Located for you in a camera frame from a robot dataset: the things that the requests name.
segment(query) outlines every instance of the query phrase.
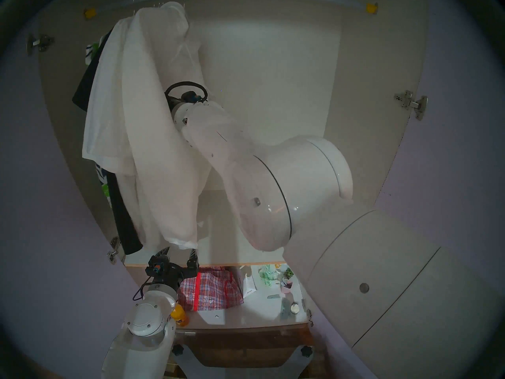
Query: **screw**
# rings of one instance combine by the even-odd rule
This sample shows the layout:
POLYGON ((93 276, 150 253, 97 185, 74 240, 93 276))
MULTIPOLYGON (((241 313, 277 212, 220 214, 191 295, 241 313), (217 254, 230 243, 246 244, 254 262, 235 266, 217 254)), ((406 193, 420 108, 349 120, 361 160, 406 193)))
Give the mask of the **screw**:
POLYGON ((360 292, 361 293, 366 293, 370 290, 370 287, 368 286, 368 284, 366 282, 362 283, 360 285, 360 292))

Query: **white cloth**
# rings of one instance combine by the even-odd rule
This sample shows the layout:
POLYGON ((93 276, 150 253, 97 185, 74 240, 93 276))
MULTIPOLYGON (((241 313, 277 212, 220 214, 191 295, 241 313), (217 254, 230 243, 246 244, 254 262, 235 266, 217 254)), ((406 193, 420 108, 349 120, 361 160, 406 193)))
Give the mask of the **white cloth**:
POLYGON ((123 48, 132 18, 120 20, 108 37, 89 95, 82 157, 115 174, 133 176, 121 90, 123 48))
POLYGON ((175 82, 204 85, 188 28, 178 3, 118 22, 100 57, 86 116, 83 157, 116 173, 139 239, 149 247, 163 240, 196 247, 198 196, 211 169, 176 130, 164 95, 175 82))

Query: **white robotic arm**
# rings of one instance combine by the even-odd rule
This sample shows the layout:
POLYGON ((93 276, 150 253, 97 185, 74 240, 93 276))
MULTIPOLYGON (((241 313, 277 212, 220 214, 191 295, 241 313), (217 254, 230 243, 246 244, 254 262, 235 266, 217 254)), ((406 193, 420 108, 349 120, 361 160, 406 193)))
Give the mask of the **white robotic arm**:
MULTIPOLYGON (((221 175, 244 236, 258 250, 284 247, 310 297, 368 368, 384 378, 460 377, 500 321, 503 298, 449 250, 353 204, 350 169, 332 143, 256 143, 205 90, 204 98, 168 96, 179 85, 203 87, 174 84, 167 101, 183 137, 221 175)), ((174 280, 183 276, 166 269, 170 277, 159 277, 125 320, 104 363, 115 374, 104 377, 162 377, 174 280)))

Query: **closet door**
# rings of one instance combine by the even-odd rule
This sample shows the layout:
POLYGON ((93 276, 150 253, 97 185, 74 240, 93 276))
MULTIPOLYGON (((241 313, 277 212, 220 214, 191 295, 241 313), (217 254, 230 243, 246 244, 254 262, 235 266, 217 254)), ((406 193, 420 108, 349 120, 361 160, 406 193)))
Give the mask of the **closet door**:
POLYGON ((0 204, 5 332, 64 377, 99 378, 137 286, 83 201, 45 107, 32 20, 0 59, 0 204))

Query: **black line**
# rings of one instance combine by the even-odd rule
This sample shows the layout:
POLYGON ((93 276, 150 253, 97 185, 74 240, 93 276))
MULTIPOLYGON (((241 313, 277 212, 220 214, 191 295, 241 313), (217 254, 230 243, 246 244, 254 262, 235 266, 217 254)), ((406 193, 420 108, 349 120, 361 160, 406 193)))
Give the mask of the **black line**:
MULTIPOLYGON (((369 210, 367 213, 362 214, 360 217, 358 217, 356 220, 354 220, 351 224, 349 224, 347 227, 345 227, 345 228, 342 230, 342 232, 341 232, 341 233, 339 233, 339 234, 337 235, 337 237, 331 241, 331 243, 327 246, 327 248, 326 248, 326 249, 323 251, 323 253, 319 256, 319 259, 316 261, 316 264, 319 262, 319 260, 320 260, 321 258, 323 258, 323 255, 325 254, 325 252, 327 252, 327 251, 328 251, 328 249, 330 248, 330 246, 331 246, 331 245, 335 242, 335 240, 337 240, 337 239, 338 239, 338 237, 339 237, 340 235, 342 235, 342 234, 343 234, 343 233, 344 233, 344 232, 345 232, 345 231, 346 231, 346 230, 347 230, 347 229, 348 229, 351 225, 353 225, 353 224, 354 224, 356 221, 358 221, 360 218, 362 218, 363 216, 366 216, 367 214, 372 213, 372 212, 375 212, 375 209, 369 210)), ((310 274, 309 274, 309 277, 307 278, 307 280, 310 280, 310 276, 312 275, 312 272, 314 271, 314 269, 315 269, 315 268, 316 268, 316 266, 314 265, 314 267, 313 267, 313 268, 312 268, 312 270, 310 271, 310 274)))
POLYGON ((225 137, 223 137, 222 135, 220 135, 220 136, 221 136, 221 138, 222 138, 224 141, 228 142, 228 140, 226 140, 226 138, 225 138, 225 137))
MULTIPOLYGON (((253 155, 253 156, 256 157, 259 161, 261 161, 263 163, 263 160, 261 160, 258 156, 256 156, 256 155, 253 155)), ((270 171, 270 168, 268 168, 268 166, 265 163, 263 163, 263 165, 265 167, 267 167, 268 172, 272 175, 272 178, 274 178, 275 183, 277 183, 277 187, 281 191, 282 197, 284 199, 284 203, 286 204, 287 215, 289 217, 289 238, 291 239, 291 233, 293 232, 293 227, 291 226, 291 215, 289 214, 289 207, 287 205, 286 197, 284 196, 284 193, 282 192, 282 189, 281 189, 281 187, 279 185, 279 182, 277 181, 277 179, 275 179, 275 176, 274 176, 274 174, 272 174, 272 171, 270 171)))
MULTIPOLYGON (((424 270, 424 268, 426 267, 426 265, 427 265, 428 263, 430 263, 430 261, 433 259, 433 257, 435 256, 435 254, 436 254, 436 253, 438 253, 438 250, 440 250, 440 247, 439 247, 439 248, 437 249, 437 251, 435 251, 435 253, 431 256, 431 258, 429 259, 429 261, 428 261, 428 262, 426 262, 426 263, 424 264, 423 268, 419 271, 419 273, 417 273, 417 275, 416 275, 416 276, 414 277, 414 279, 410 282, 410 284, 409 284, 409 285, 407 285, 407 287, 403 290, 403 292, 402 292, 402 293, 400 293, 400 296, 398 296, 398 297, 397 297, 397 299, 396 299, 396 300, 395 300, 395 301, 394 301, 394 302, 393 302, 393 303, 392 303, 392 304, 388 307, 388 309, 387 309, 386 311, 384 311, 384 313, 383 313, 383 314, 379 317, 379 319, 377 319, 377 320, 374 322, 374 324, 373 324, 372 326, 370 326, 370 328, 374 327, 374 326, 375 326, 375 323, 377 323, 378 321, 380 321, 380 318, 382 318, 382 317, 385 315, 385 313, 386 313, 386 312, 388 312, 388 311, 389 311, 389 309, 393 306, 393 304, 397 302, 397 300, 401 297, 401 295, 403 295, 403 294, 405 293, 405 291, 406 291, 407 289, 409 289, 409 287, 411 286, 411 284, 412 284, 412 283, 414 282, 414 280, 415 280, 415 279, 419 276, 419 274, 421 274, 421 272, 424 270)), ((354 346, 355 346, 355 345, 356 345, 359 341, 360 341, 360 340, 357 340, 357 341, 354 343, 354 345, 353 345, 353 346, 351 346, 351 348, 354 348, 354 346)))

